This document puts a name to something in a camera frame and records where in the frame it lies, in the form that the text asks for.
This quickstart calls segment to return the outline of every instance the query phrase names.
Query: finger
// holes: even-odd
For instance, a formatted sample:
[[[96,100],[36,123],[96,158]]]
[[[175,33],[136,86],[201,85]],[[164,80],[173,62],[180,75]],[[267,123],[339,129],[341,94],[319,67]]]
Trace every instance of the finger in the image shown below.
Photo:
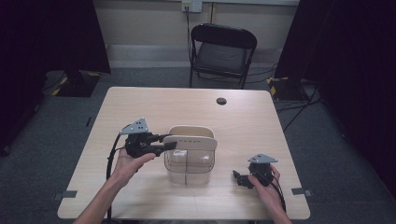
[[[254,185],[256,188],[263,188],[262,183],[260,183],[259,179],[254,175],[247,176],[248,181]]]
[[[271,170],[272,170],[272,172],[274,174],[274,177],[277,179],[277,181],[279,181],[280,172],[272,164],[271,164]]]
[[[122,148],[122,149],[120,149],[119,150],[119,157],[121,157],[121,156],[127,156],[128,155],[128,153],[126,152],[126,149],[125,148]]]
[[[152,161],[155,158],[155,154],[154,153],[148,153],[145,154],[139,158],[134,159],[134,162],[131,162],[131,166],[133,169],[140,169],[143,164],[145,164],[148,161]]]

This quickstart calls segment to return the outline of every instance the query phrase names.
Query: chair backrest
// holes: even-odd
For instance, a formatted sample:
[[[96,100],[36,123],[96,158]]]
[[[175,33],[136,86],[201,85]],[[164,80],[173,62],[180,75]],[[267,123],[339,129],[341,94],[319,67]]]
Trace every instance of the chair backrest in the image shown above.
[[[235,47],[240,49],[255,49],[257,39],[251,32],[223,25],[204,23],[191,30],[191,41],[199,41],[214,45]]]

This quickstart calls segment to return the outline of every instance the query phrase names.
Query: black cable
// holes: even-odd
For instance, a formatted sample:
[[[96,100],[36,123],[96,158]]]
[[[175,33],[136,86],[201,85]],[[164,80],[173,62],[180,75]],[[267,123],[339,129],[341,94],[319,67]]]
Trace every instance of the black cable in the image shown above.
[[[59,83],[59,82],[62,80],[62,78],[64,77],[64,74],[65,74],[65,72],[64,72],[64,73],[61,75],[61,77],[58,78],[58,80],[56,80],[54,83],[50,84],[48,87],[44,87],[44,88],[42,89],[42,91],[46,91],[47,89],[49,89],[49,88],[55,86],[57,83]]]
[[[281,109],[283,109],[283,108],[285,108],[286,106],[289,106],[289,105],[297,105],[297,104],[303,104],[304,103],[304,101],[274,101],[274,104],[285,104],[285,103],[288,103],[287,105],[283,105],[283,107],[281,108]]]
[[[184,7],[184,11],[186,12],[187,19],[187,51],[189,52],[189,60],[191,63],[190,9],[188,7]]]
[[[308,103],[303,105],[301,110],[291,119],[291,121],[286,125],[286,127],[283,129],[283,133],[289,128],[289,126],[294,122],[295,119],[297,119],[297,117],[301,114],[301,112],[303,112],[303,110],[305,110],[309,105],[312,105],[312,99],[315,96],[315,93],[317,92],[318,86],[315,86],[314,92],[312,93],[311,97],[309,97]]]
[[[212,8],[210,10],[210,23],[213,21],[213,7],[215,6],[215,3],[212,2]]]
[[[269,71],[265,71],[265,72],[257,73],[257,74],[251,74],[251,75],[248,75],[248,76],[257,76],[257,75],[261,75],[261,74],[264,74],[264,73],[269,73],[269,72],[272,72],[272,71],[274,71],[274,70],[269,70]],[[267,80],[269,77],[265,77],[264,79],[261,79],[261,80],[249,81],[249,82],[245,82],[245,83],[258,83],[258,82],[264,82],[264,81]],[[221,81],[221,80],[219,80],[219,79],[224,79],[224,78],[227,78],[227,77],[203,77],[202,75],[200,75],[200,78],[205,79],[205,80],[210,80],[210,81],[223,82],[223,83],[239,83],[239,82],[237,82],[237,81]]]
[[[122,147],[116,149],[116,146],[120,140],[120,137],[121,137],[121,134],[119,133],[119,135],[117,135],[116,141],[114,141],[113,148],[111,148],[110,155],[107,158],[106,180],[108,180],[111,176],[111,167],[112,167],[113,161],[114,161],[114,154],[116,154],[117,150],[122,149]],[[111,224],[111,205],[107,209],[107,224]]]
[[[276,190],[277,194],[279,195],[280,198],[280,202],[282,203],[282,208],[283,210],[286,212],[286,203],[285,203],[285,197],[283,196],[283,191],[282,188],[280,187],[279,181],[276,179],[276,177],[274,177],[274,179],[276,180],[278,187],[272,182],[269,181],[269,179],[267,177],[265,177],[264,175],[262,175],[260,172],[258,172],[256,170],[256,174],[258,174],[260,177],[262,177],[265,181],[267,181],[272,187],[274,187],[274,189]]]
[[[297,117],[299,116],[299,114],[301,114],[301,112],[303,112],[304,109],[306,109],[308,107],[308,105],[304,105],[303,108],[301,108],[301,110],[293,117],[293,119],[288,123],[288,125],[286,125],[286,127],[283,129],[283,133],[289,128],[289,126],[294,122],[295,119],[297,119]]]
[[[294,107],[297,107],[297,108],[303,107],[303,106],[306,105],[306,104],[301,105],[301,104],[303,104],[303,103],[305,103],[305,102],[304,102],[304,101],[297,101],[297,102],[288,103],[288,104],[286,104],[286,105],[283,105],[282,108],[278,109],[278,110],[276,111],[276,113],[279,113],[279,112],[281,112],[281,111],[284,111],[284,110],[287,110],[287,109],[291,109],[291,108],[294,108]]]
[[[317,99],[316,101],[314,101],[314,102],[312,102],[312,103],[310,103],[310,104],[308,104],[308,105],[314,105],[314,104],[316,104],[316,103],[318,103],[318,102],[320,102],[320,101],[321,101],[321,98]],[[297,106],[288,107],[288,108],[280,108],[280,109],[278,109],[276,112],[279,113],[279,112],[282,112],[282,111],[285,111],[285,110],[298,109],[298,108],[302,108],[302,107],[304,107],[304,106],[306,106],[306,105],[307,105],[307,104],[305,104],[305,105],[297,105]]]

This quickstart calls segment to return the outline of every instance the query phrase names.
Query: gray carpet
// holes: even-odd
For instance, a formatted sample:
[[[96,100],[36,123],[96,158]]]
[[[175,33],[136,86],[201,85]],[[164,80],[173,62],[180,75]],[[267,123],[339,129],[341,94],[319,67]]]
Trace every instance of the gray carpet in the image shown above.
[[[252,68],[260,73],[271,68]],[[39,111],[0,158],[0,223],[71,223],[57,217],[56,192],[67,188],[106,91],[112,86],[187,88],[189,68],[113,69],[91,98],[54,97],[49,89]],[[62,72],[48,73],[48,85]],[[263,80],[271,73],[252,76]],[[194,88],[237,89],[235,83],[196,77]],[[247,90],[268,90],[265,82]],[[313,86],[307,85],[308,94]],[[277,109],[303,103],[275,102]],[[299,109],[279,112],[286,127]],[[311,217],[294,223],[396,223],[396,203],[367,161],[342,137],[337,119],[322,102],[307,107],[285,131],[308,197]]]

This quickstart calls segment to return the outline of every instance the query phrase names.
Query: human arm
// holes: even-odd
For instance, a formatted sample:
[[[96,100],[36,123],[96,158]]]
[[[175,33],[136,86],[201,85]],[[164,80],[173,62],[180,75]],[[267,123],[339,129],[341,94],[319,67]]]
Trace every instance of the human arm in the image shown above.
[[[278,188],[280,173],[279,171],[271,165],[271,170],[274,174],[273,184]],[[264,204],[268,212],[268,216],[274,221],[275,224],[289,224],[291,223],[288,215],[282,208],[282,203],[278,192],[273,185],[263,186],[260,181],[253,175],[249,175],[248,180],[254,185],[257,192],[259,193],[260,200]]]
[[[125,149],[121,149],[116,168],[111,177],[99,189],[90,204],[75,220],[75,224],[101,223],[108,208],[113,203],[120,190],[125,187],[144,163],[155,158],[155,154],[149,153],[140,158],[130,157]]]

